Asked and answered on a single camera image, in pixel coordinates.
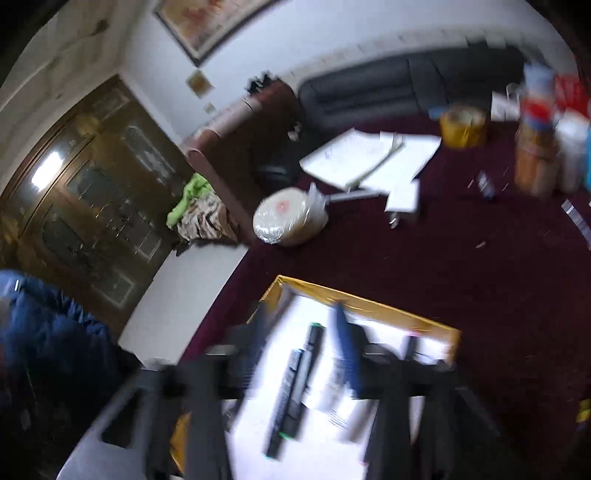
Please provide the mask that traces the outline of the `black marker green cap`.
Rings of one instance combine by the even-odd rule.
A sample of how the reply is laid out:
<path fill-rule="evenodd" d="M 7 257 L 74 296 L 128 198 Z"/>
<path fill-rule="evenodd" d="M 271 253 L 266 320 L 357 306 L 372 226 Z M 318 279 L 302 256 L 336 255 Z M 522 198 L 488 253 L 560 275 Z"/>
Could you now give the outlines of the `black marker green cap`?
<path fill-rule="evenodd" d="M 311 323 L 304 347 L 293 350 L 287 363 L 287 370 L 277 395 L 276 409 L 270 422 L 270 435 L 264 454 L 276 460 L 280 456 L 283 440 L 294 439 L 304 415 L 304 395 L 310 385 L 311 373 L 315 369 L 322 351 L 325 327 Z"/>

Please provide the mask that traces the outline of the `black marker pink cap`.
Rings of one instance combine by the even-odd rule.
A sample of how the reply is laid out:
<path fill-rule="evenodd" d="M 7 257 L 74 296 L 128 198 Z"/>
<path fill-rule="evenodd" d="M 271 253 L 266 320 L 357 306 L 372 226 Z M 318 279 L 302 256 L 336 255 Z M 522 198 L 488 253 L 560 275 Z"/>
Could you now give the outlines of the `black marker pink cap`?
<path fill-rule="evenodd" d="M 418 349 L 420 346 L 420 337 L 416 334 L 407 335 L 402 345 L 403 360 L 413 362 L 417 360 Z"/>

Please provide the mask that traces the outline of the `yellow taped white tray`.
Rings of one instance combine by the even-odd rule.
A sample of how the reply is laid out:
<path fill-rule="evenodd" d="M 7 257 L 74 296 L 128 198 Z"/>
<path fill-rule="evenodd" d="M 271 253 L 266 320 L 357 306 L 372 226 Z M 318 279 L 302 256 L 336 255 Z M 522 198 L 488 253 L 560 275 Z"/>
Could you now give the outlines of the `yellow taped white tray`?
<path fill-rule="evenodd" d="M 392 337 L 394 335 L 394 329 L 419 333 L 423 339 L 431 339 L 434 342 L 439 342 L 446 346 L 444 350 L 445 356 L 443 358 L 445 360 L 454 360 L 460 343 L 460 330 L 360 296 L 283 275 L 276 276 L 276 279 L 267 288 L 261 300 L 266 302 L 267 306 L 273 312 L 278 311 L 280 309 L 280 303 L 283 302 L 283 297 L 287 299 L 287 290 L 294 291 L 295 296 L 310 298 L 311 300 L 304 302 L 304 306 L 308 305 L 311 307 L 311 301 L 327 305 L 322 308 L 312 308 L 314 310 L 312 313 L 322 313 L 321 320 L 329 320 L 329 306 L 341 301 L 353 313 L 353 319 L 365 319 L 376 324 L 386 325 L 387 327 L 379 327 L 379 330 L 386 332 L 387 329 L 390 329 L 392 331 Z M 321 394 L 324 390 L 321 388 L 321 383 L 319 382 L 321 380 L 329 380 L 329 374 L 331 374 L 332 367 L 334 367 L 335 363 L 337 341 L 329 339 L 327 345 L 328 350 L 325 353 L 329 356 L 322 360 L 321 355 L 320 374 L 312 373 L 311 376 L 311 400 L 315 401 L 315 403 L 312 403 L 312 406 L 320 405 Z M 184 452 L 187 446 L 189 420 L 190 414 L 181 415 L 171 439 L 170 453 L 172 460 L 183 474 L 184 467 L 186 466 L 186 455 Z"/>

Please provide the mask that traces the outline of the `round wrapped white pad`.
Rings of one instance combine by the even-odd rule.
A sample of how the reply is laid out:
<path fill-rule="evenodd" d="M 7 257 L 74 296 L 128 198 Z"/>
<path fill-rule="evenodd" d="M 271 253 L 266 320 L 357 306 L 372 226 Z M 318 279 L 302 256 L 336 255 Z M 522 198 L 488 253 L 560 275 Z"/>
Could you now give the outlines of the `round wrapped white pad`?
<path fill-rule="evenodd" d="M 264 199 L 254 212 L 252 229 L 264 243 L 294 246 L 320 233 L 328 220 L 327 198 L 313 183 L 308 191 L 290 187 Z"/>

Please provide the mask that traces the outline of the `green and patterned cloth pile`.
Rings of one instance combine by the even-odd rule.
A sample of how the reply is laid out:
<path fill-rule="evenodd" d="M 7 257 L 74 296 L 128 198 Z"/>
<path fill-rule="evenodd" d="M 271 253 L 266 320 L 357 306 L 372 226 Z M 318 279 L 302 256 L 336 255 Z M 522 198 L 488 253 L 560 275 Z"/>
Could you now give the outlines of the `green and patterned cloth pile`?
<path fill-rule="evenodd" d="M 211 183 L 198 173 L 183 187 L 180 201 L 167 214 L 166 226 L 187 243 L 238 242 L 238 222 Z"/>

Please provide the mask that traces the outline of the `white power adapter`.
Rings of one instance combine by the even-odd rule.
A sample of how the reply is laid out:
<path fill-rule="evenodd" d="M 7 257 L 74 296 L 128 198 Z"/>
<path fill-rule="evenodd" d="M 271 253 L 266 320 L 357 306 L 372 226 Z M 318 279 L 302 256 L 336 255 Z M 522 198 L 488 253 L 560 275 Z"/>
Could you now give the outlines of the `white power adapter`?
<path fill-rule="evenodd" d="M 392 229 L 403 222 L 415 221 L 419 214 L 420 181 L 414 179 L 394 187 L 388 196 L 385 212 Z"/>

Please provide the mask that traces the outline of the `white papers stack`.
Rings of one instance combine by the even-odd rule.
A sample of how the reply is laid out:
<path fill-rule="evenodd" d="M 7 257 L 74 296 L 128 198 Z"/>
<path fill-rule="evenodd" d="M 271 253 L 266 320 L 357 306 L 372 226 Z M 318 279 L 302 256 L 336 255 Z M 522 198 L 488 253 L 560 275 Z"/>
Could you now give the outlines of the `white papers stack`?
<path fill-rule="evenodd" d="M 300 161 L 304 173 L 325 184 L 389 193 L 419 175 L 442 144 L 433 135 L 349 129 Z"/>

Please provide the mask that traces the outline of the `dark wooden double door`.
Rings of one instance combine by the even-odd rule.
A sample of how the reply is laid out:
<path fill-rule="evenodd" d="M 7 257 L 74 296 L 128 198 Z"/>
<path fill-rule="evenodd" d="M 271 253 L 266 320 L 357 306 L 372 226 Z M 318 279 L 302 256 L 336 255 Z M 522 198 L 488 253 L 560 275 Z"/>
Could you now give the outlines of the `dark wooden double door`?
<path fill-rule="evenodd" d="M 1 193 L 1 265 L 62 289 L 119 336 L 178 236 L 192 175 L 113 76 L 37 142 Z"/>

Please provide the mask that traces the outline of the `yellow tape roll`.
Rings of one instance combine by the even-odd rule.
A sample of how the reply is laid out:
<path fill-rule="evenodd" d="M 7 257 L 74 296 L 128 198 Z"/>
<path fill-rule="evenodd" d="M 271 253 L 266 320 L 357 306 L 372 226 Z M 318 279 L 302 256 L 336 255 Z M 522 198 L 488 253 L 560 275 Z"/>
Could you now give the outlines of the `yellow tape roll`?
<path fill-rule="evenodd" d="M 485 143 L 488 117 L 484 110 L 467 105 L 450 107 L 439 124 L 446 147 L 464 150 Z"/>

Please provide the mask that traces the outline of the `orange contents jar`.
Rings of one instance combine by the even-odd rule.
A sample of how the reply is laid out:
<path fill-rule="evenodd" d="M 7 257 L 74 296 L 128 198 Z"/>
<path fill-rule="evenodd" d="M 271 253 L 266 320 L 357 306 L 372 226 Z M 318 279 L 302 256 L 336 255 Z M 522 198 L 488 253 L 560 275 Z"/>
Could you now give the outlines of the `orange contents jar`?
<path fill-rule="evenodd" d="M 559 173 L 554 133 L 555 103 L 550 97 L 528 95 L 521 100 L 516 133 L 515 184 L 528 195 L 552 194 Z"/>

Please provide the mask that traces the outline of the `black leather sofa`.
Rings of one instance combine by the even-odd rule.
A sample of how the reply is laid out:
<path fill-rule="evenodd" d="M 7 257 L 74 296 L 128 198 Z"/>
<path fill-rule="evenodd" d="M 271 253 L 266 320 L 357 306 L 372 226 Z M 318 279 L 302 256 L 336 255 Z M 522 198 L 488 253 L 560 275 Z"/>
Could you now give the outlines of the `black leather sofa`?
<path fill-rule="evenodd" d="M 297 97 L 305 123 L 322 131 L 427 115 L 455 104 L 488 111 L 494 92 L 520 82 L 525 63 L 518 48 L 484 42 L 404 53 L 305 80 Z"/>

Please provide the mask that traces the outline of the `white plastic tub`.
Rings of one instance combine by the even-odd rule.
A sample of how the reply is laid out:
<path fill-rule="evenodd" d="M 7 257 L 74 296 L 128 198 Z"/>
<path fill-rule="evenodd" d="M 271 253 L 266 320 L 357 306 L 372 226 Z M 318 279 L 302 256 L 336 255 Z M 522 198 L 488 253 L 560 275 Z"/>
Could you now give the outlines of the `white plastic tub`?
<path fill-rule="evenodd" d="M 586 172 L 587 138 L 590 120 L 574 110 L 566 110 L 555 127 L 560 160 L 559 187 L 565 194 L 575 193 Z"/>

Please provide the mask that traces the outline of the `framed wall painting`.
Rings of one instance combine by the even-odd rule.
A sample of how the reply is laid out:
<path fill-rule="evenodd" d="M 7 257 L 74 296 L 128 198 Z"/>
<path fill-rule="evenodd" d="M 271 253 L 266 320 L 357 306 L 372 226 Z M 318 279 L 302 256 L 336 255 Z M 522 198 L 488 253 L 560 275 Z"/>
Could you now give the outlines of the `framed wall painting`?
<path fill-rule="evenodd" d="M 153 13 L 195 67 L 200 67 L 238 29 L 262 14 L 271 0 L 159 1 Z"/>

